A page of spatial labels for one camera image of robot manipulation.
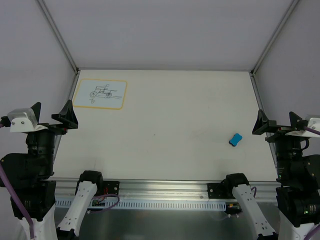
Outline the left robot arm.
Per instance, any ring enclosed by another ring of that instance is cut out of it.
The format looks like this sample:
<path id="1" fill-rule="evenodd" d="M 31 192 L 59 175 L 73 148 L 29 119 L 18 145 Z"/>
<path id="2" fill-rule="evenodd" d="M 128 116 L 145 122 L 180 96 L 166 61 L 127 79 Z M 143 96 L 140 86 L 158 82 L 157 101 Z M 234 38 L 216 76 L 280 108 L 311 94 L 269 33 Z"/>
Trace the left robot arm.
<path id="1" fill-rule="evenodd" d="M 40 123 L 40 102 L 15 109 L 1 117 L 1 127 L 26 134 L 26 153 L 9 153 L 0 160 L 0 186 L 10 194 L 13 214 L 29 240 L 77 240 L 80 227 L 94 196 L 104 191 L 102 173 L 85 170 L 76 184 L 75 197 L 67 214 L 55 225 L 56 186 L 54 175 L 55 139 L 79 124 L 68 100 L 51 117 L 57 124 Z"/>

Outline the yellow-framed small whiteboard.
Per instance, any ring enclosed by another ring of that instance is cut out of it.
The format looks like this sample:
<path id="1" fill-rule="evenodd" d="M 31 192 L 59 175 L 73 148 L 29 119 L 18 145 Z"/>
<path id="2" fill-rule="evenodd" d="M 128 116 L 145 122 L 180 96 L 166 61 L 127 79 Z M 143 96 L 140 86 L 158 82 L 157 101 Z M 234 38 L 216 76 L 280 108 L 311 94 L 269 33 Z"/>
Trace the yellow-framed small whiteboard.
<path id="1" fill-rule="evenodd" d="M 73 95 L 75 108 L 121 110 L 126 96 L 125 80 L 83 78 Z"/>

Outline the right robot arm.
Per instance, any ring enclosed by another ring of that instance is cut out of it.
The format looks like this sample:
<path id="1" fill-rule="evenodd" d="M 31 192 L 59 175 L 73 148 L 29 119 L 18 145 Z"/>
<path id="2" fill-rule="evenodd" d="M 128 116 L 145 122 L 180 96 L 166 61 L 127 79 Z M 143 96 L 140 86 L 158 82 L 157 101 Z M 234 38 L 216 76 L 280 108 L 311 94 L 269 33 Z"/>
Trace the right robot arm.
<path id="1" fill-rule="evenodd" d="M 279 231 L 267 221 L 243 173 L 228 174 L 221 182 L 224 194 L 239 204 L 254 240 L 310 240 L 320 230 L 320 156 L 303 155 L 310 139 L 320 136 L 320 119 L 302 119 L 291 111 L 289 120 L 279 125 L 260 109 L 252 130 L 253 135 L 269 133 L 265 141 L 275 146 Z"/>

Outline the blue whiteboard eraser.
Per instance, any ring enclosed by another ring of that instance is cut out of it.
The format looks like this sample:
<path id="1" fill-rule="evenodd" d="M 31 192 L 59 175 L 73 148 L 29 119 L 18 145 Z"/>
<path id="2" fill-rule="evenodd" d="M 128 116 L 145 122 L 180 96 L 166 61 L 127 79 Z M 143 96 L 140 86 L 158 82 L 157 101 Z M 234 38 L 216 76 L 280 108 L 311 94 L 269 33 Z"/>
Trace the blue whiteboard eraser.
<path id="1" fill-rule="evenodd" d="M 243 136 L 241 134 L 235 133 L 228 143 L 232 147 L 236 147 L 242 139 L 243 139 Z"/>

